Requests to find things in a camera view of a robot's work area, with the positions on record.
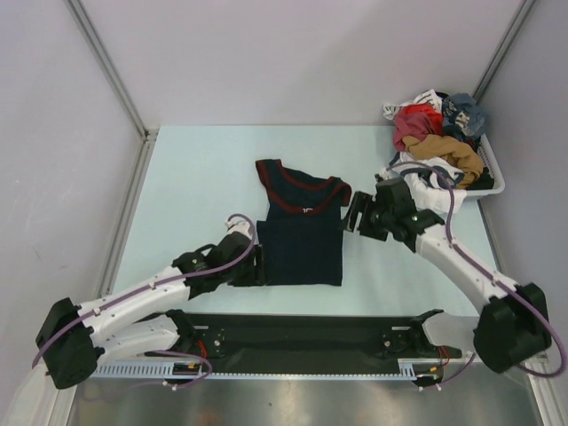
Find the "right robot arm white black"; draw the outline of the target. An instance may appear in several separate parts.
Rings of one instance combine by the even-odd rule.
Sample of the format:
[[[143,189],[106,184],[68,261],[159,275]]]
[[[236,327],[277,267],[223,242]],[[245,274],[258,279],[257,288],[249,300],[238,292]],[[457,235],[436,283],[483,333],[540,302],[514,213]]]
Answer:
[[[477,324],[458,335],[495,373],[555,343],[544,292],[491,271],[453,237],[448,219],[416,208],[403,179],[377,182],[374,194],[356,192],[342,227],[379,241],[393,238],[435,265],[476,308]]]

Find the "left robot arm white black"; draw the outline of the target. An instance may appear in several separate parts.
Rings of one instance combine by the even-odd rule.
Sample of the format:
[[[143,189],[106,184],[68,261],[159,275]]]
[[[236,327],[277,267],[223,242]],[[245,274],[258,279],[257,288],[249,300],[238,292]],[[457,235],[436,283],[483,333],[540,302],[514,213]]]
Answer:
[[[108,362],[163,351],[202,353],[202,343],[179,305],[223,284],[263,286],[264,253],[245,233],[185,252],[151,278],[115,295],[74,304],[55,303],[38,332],[36,363],[56,389],[84,382]]]

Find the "white tank top navy trim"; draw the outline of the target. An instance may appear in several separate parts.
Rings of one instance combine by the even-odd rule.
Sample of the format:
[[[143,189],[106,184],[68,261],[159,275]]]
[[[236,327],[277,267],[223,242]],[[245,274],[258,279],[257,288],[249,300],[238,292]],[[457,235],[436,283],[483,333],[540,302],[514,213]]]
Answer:
[[[457,188],[465,173],[439,157],[416,160],[410,153],[396,153],[387,169],[388,176],[394,174],[405,180],[418,209],[448,213],[451,199],[445,182],[453,189],[454,212],[460,209],[466,198],[467,192]]]

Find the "navy tank top red trim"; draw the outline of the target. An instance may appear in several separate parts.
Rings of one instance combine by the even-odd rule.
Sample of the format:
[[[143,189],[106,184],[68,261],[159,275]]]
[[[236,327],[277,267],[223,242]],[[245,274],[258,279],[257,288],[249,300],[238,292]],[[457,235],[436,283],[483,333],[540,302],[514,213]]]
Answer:
[[[280,160],[256,161],[269,208],[256,222],[264,251],[267,283],[272,286],[329,285],[343,281],[341,208],[351,186],[339,177],[313,177]]]

